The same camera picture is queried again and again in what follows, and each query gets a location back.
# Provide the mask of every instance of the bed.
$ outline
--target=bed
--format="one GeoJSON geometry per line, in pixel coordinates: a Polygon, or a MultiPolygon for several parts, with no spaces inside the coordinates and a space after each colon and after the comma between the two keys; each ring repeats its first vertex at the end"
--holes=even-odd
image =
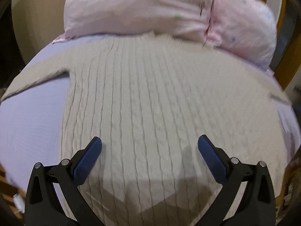
{"type": "MultiPolygon", "coordinates": [[[[25,69],[78,44],[112,36],[84,36],[65,43],[49,44],[29,62],[25,69]]],[[[247,67],[252,67],[260,72],[267,82],[281,88],[269,71],[262,72],[253,65],[247,67]]],[[[12,185],[26,191],[36,162],[42,161],[44,166],[60,162],[59,141],[68,88],[69,76],[65,74],[31,87],[1,103],[0,162],[12,185]]],[[[288,153],[287,163],[289,163],[301,145],[300,127],[290,104],[273,99],[271,107],[278,112],[288,153]]]]}

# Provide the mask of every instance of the screw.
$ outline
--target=screw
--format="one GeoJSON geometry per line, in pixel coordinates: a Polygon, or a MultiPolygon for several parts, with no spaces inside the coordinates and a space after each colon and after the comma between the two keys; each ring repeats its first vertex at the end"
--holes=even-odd
{"type": "Polygon", "coordinates": [[[266,163],[264,161],[260,161],[259,162],[259,165],[261,165],[262,167],[265,167],[266,166],[266,163]]]}
{"type": "Polygon", "coordinates": [[[34,166],[34,168],[39,168],[41,166],[41,163],[35,163],[35,166],[34,166]]]}
{"type": "Polygon", "coordinates": [[[238,160],[236,157],[233,157],[233,158],[231,158],[231,162],[232,162],[233,164],[238,164],[238,163],[239,163],[239,160],[238,160]]]}
{"type": "Polygon", "coordinates": [[[63,166],[66,166],[66,165],[69,164],[69,160],[68,160],[68,159],[64,159],[64,160],[61,161],[61,164],[62,164],[63,166]]]}

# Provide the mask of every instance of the beige knit blanket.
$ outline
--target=beige knit blanket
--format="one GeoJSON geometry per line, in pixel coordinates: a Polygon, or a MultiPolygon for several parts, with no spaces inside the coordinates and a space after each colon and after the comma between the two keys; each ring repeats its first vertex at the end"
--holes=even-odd
{"type": "Polygon", "coordinates": [[[3,98],[64,72],[59,158],[102,139],[79,190],[107,226],[198,221],[221,188],[197,149],[202,134],[229,157],[265,161],[279,194],[287,151],[271,95],[287,98],[237,58],[165,36],[107,38],[24,70],[3,98]]]}

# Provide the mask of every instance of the blue gripper pad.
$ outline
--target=blue gripper pad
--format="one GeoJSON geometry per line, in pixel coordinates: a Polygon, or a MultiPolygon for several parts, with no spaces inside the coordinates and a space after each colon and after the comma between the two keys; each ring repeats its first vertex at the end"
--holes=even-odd
{"type": "Polygon", "coordinates": [[[227,168],[214,150],[214,145],[206,135],[202,135],[198,140],[198,149],[203,156],[215,181],[222,185],[227,182],[227,168]]]}
{"type": "Polygon", "coordinates": [[[83,151],[84,154],[82,158],[78,161],[75,167],[72,169],[72,182],[77,187],[79,185],[84,184],[89,173],[91,172],[98,156],[101,153],[102,142],[98,137],[94,137],[91,142],[87,145],[85,150],[80,150],[78,152],[83,151]]]}

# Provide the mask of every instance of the knit texture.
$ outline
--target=knit texture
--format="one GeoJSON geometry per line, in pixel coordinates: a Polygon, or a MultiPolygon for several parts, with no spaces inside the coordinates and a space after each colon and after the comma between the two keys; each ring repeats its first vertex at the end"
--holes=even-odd
{"type": "Polygon", "coordinates": [[[107,226],[196,223],[221,188],[197,149],[202,134],[229,157],[265,161],[280,193],[287,151],[271,95],[287,99],[237,58],[165,36],[107,38],[24,70],[3,99],[64,72],[59,158],[102,139],[79,190],[107,226]]]}

